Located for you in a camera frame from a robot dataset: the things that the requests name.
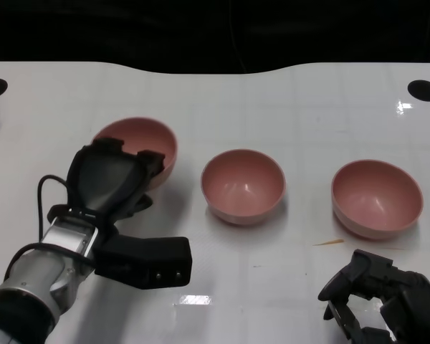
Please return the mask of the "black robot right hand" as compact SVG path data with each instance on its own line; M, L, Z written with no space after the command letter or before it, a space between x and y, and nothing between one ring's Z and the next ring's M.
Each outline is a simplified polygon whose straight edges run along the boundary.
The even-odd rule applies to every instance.
M350 295L381 300L388 328L362 328L348 307ZM336 320L351 343L430 343L430 281L398 269L391 259L355 250L318 299L328 303L324 319Z

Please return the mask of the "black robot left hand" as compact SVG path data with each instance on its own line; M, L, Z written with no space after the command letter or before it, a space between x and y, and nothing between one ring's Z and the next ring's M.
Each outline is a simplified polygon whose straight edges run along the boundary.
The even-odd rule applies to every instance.
M114 224L153 205L146 192L163 171L165 155L153 150L126 153L123 145L123 140L101 138L77 152L66 180L70 208Z

